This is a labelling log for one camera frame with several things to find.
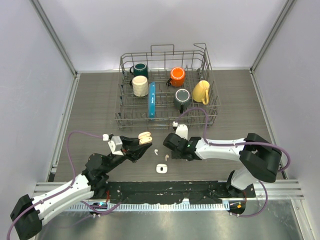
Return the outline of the beige charging case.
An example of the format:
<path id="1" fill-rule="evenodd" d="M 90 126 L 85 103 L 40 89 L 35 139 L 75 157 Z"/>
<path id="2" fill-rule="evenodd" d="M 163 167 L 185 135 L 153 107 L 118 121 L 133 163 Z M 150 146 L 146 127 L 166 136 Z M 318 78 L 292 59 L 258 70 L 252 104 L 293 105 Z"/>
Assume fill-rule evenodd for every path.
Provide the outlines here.
<path id="1" fill-rule="evenodd" d="M 149 131 L 142 132 L 138 135 L 139 145 L 151 143 L 153 138 Z"/>

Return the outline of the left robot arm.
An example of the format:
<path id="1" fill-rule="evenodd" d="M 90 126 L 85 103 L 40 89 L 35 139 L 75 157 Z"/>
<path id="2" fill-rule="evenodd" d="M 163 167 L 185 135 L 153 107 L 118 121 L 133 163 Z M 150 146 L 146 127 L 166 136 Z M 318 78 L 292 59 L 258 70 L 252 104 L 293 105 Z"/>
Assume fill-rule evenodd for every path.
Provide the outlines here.
<path id="1" fill-rule="evenodd" d="M 125 160 L 137 162 L 152 146 L 153 140 L 149 132 L 133 138 L 103 134 L 100 139 L 108 143 L 108 155 L 93 153 L 85 169 L 80 174 L 74 174 L 71 181 L 37 197 L 25 194 L 18 199 L 10 214 L 12 224 L 7 239 L 15 230 L 19 239 L 29 240 L 51 219 L 73 204 L 92 197 L 102 199 L 107 192 L 108 173 Z"/>

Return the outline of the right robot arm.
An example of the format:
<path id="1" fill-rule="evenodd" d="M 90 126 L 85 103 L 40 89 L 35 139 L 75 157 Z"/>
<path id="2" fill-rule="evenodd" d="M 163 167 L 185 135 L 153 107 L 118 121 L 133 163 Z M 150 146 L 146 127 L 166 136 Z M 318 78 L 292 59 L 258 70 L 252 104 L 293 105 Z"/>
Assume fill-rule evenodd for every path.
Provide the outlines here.
<path id="1" fill-rule="evenodd" d="M 205 140 L 202 137 L 187 140 L 169 133 L 163 145 L 172 151 L 176 159 L 221 159 L 242 163 L 242 168 L 231 172 L 225 186 L 226 193 L 233 198 L 257 181 L 274 183 L 282 157 L 279 149 L 255 133 L 236 140 Z"/>

